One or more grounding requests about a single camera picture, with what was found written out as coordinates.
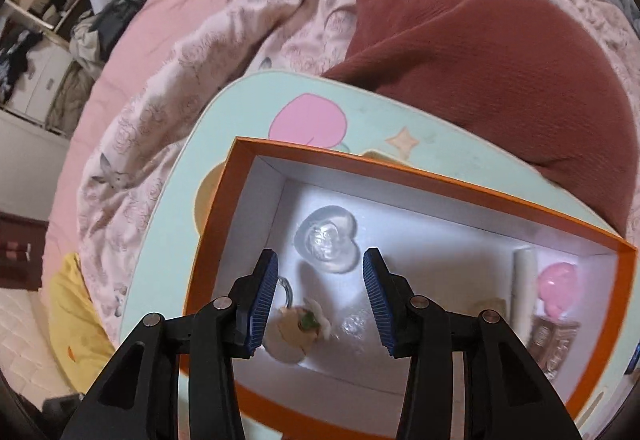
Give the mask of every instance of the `clear plastic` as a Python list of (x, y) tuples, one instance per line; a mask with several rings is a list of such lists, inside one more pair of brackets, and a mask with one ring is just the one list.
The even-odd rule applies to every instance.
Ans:
[(313, 211), (300, 224), (293, 245), (302, 258), (318, 270), (343, 273), (358, 262), (353, 238), (356, 220), (349, 211), (328, 205)]

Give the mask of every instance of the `star print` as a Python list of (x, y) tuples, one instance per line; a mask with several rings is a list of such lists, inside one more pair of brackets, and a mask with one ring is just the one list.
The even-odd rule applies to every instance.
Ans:
[(398, 154), (402, 160), (408, 160), (409, 156), (411, 156), (411, 151), (420, 143), (409, 133), (406, 127), (403, 127), (402, 131), (396, 136), (387, 138), (385, 142), (398, 149)]

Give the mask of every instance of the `orange box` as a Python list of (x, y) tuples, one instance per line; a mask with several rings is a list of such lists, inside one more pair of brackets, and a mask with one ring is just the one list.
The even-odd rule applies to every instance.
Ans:
[[(235, 279), (251, 272), (260, 251), (273, 248), (294, 293), (316, 298), (336, 331), (299, 365), (278, 362), (263, 348), (252, 360), (234, 362), (242, 412), (296, 440), (395, 436), (408, 365), (383, 357), (374, 343), (361, 266), (345, 274), (318, 272), (292, 245), (300, 221), (324, 205), (340, 205), (354, 215), (360, 254), (377, 246), (416, 293), (450, 311), (465, 312), (490, 297), (508, 301), (518, 247), (534, 246), (541, 267), (576, 264), (582, 298), (568, 318), (581, 327), (554, 383), (570, 414), (579, 414), (625, 319), (636, 268), (632, 245), (477, 185), (395, 163), (248, 138), (236, 139), (220, 176), (184, 313), (226, 295)], [(362, 321), (360, 338), (345, 331), (355, 316)]]

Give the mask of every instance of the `white dresser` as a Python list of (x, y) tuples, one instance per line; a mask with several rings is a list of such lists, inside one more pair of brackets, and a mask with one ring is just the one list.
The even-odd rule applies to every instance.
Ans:
[(45, 38), (29, 51), (28, 59), (29, 70), (16, 82), (4, 109), (44, 125), (73, 58)]

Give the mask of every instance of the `white mattress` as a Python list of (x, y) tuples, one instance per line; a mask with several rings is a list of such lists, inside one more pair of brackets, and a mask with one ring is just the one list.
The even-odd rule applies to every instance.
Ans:
[(14, 391), (41, 409), (45, 399), (73, 391), (38, 328), (31, 300), (26, 290), (0, 288), (0, 370)]

